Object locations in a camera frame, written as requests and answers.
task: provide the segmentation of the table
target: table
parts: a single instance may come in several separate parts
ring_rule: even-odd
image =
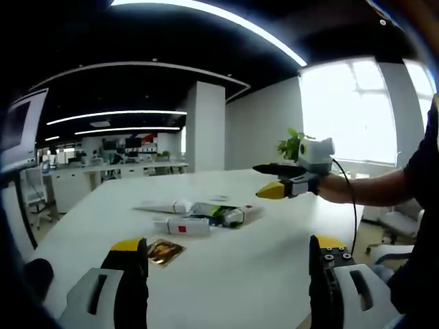
[[[110,170],[118,170],[122,168],[158,168],[158,167],[187,167],[187,163],[185,162],[141,162],[141,163],[123,163],[123,164],[107,164],[102,166],[87,166],[87,167],[78,167],[78,168],[64,168],[59,170],[51,170],[49,173],[44,173],[43,175],[55,175],[57,173],[64,172],[82,172],[82,173],[90,173],[96,171],[110,171]]]
[[[102,166],[89,166],[66,168],[51,171],[52,186],[58,211],[69,212],[81,199],[101,184],[101,171],[121,170],[121,176],[131,174],[143,176],[144,168],[179,167],[187,166],[184,162],[141,162],[127,164],[109,164]]]
[[[295,328],[309,313],[309,237],[325,234],[351,245],[353,207],[331,204],[311,193],[295,199],[259,199],[255,193],[276,178],[251,170],[215,171],[103,183],[49,231],[32,258],[54,268],[45,306],[58,318],[66,294],[91,268],[100,267],[120,240],[159,237],[187,250],[168,267],[150,265],[149,329]],[[209,237],[155,233],[157,213],[132,210],[143,200],[206,202],[227,195],[226,204],[252,204],[263,218],[238,230],[215,228]],[[361,218],[363,207],[357,207]]]

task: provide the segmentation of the window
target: window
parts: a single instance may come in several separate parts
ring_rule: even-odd
[[[186,153],[186,126],[181,129],[181,141],[180,141],[181,153]]]
[[[423,116],[425,131],[427,127],[427,113],[430,111],[431,101],[436,93],[433,75],[424,64],[412,60],[404,60],[404,63],[405,67],[407,67],[407,71],[409,71],[416,94],[418,95],[420,113]]]
[[[332,137],[335,157],[396,162],[392,105],[375,60],[323,64],[301,73],[304,133]]]

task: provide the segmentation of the led light strip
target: led light strip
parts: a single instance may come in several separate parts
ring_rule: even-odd
[[[128,3],[158,3],[165,5],[179,5],[181,7],[192,8],[196,10],[201,10],[202,12],[208,12],[228,21],[234,22],[251,32],[254,32],[266,39],[268,42],[272,43],[274,46],[278,47],[281,51],[286,53],[290,58],[296,61],[300,66],[306,66],[307,63],[294,51],[292,51],[285,43],[277,39],[275,36],[271,35],[261,27],[253,24],[242,17],[228,12],[227,10],[215,7],[214,5],[208,5],[207,3],[202,3],[193,0],[114,0],[111,5],[125,5]]]
[[[89,117],[98,117],[101,115],[113,115],[113,114],[177,114],[177,115],[186,115],[187,112],[181,111],[154,111],[154,110],[126,110],[126,111],[111,111],[111,112],[100,112],[100,113],[90,113],[83,115],[75,115],[74,117],[59,119],[55,121],[50,121],[46,123],[46,125],[54,125],[55,123],[75,120],[75,119],[83,119]]]
[[[179,127],[125,127],[125,128],[108,128],[98,130],[87,130],[86,132],[76,132],[75,135],[92,134],[94,132],[118,132],[122,130],[180,130]]]
[[[54,136],[54,137],[46,138],[45,141],[53,141],[54,139],[58,139],[58,138],[60,138],[60,137]]]
[[[33,85],[29,91],[37,89],[39,87],[41,87],[43,84],[46,84],[47,82],[50,82],[52,80],[58,79],[59,77],[64,77],[65,75],[68,74],[72,74],[72,73],[76,73],[76,72],[81,72],[81,71],[87,71],[87,70],[93,70],[93,69],[100,69],[102,67],[114,67],[114,66],[155,66],[155,67],[165,67],[167,69],[176,69],[176,70],[183,70],[183,71],[189,71],[189,72],[195,72],[195,73],[200,73],[200,74],[205,74],[205,75],[210,75],[211,77],[217,77],[219,79],[223,79],[223,80],[227,80],[230,82],[234,82],[240,86],[243,86],[244,88],[242,88],[240,91],[236,92],[235,94],[231,95],[228,99],[226,99],[226,101],[230,101],[231,99],[234,99],[236,96],[242,94],[243,92],[247,91],[248,89],[250,89],[250,85],[233,79],[232,77],[227,77],[225,75],[221,75],[218,73],[214,73],[214,72],[210,72],[210,71],[206,71],[206,70],[202,70],[202,69],[197,69],[195,67],[190,67],[190,66],[183,66],[183,65],[177,65],[177,64],[170,64],[170,63],[160,63],[160,62],[136,62],[136,61],[131,61],[131,62],[110,62],[110,63],[100,63],[100,64],[92,64],[92,65],[87,65],[87,66],[81,66],[81,67],[77,67],[76,69],[71,69],[68,71],[64,71],[61,72],[59,74],[55,74],[51,77],[48,77],[47,79]]]

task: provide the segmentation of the black sleeve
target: black sleeve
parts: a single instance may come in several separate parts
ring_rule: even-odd
[[[439,151],[438,151],[438,96],[428,113],[428,124],[424,139],[418,150],[404,168],[410,193],[424,208],[430,209],[439,202],[436,197],[439,186]]]

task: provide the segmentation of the white wall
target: white wall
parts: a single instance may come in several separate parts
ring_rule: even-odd
[[[93,157],[93,151],[99,153],[99,148],[102,145],[102,137],[84,137],[81,141],[82,150],[86,153],[86,159],[90,160]]]
[[[413,83],[404,64],[379,63],[394,111],[397,167],[404,167],[423,138],[423,122]],[[287,128],[302,131],[298,78],[268,86],[226,106],[226,169],[245,169],[279,159],[276,145]],[[381,175],[394,167],[342,162],[346,170]]]
[[[157,134],[157,152],[163,153],[163,151],[169,151],[171,156],[177,156],[180,153],[180,137],[177,134],[159,132]]]
[[[287,129],[303,130],[297,77],[249,94],[226,106],[226,170],[247,169],[278,159]]]
[[[224,170],[226,91],[197,82],[185,102],[187,171]]]
[[[396,127],[398,167],[404,167],[424,136],[418,96],[404,64],[379,63],[392,100]]]

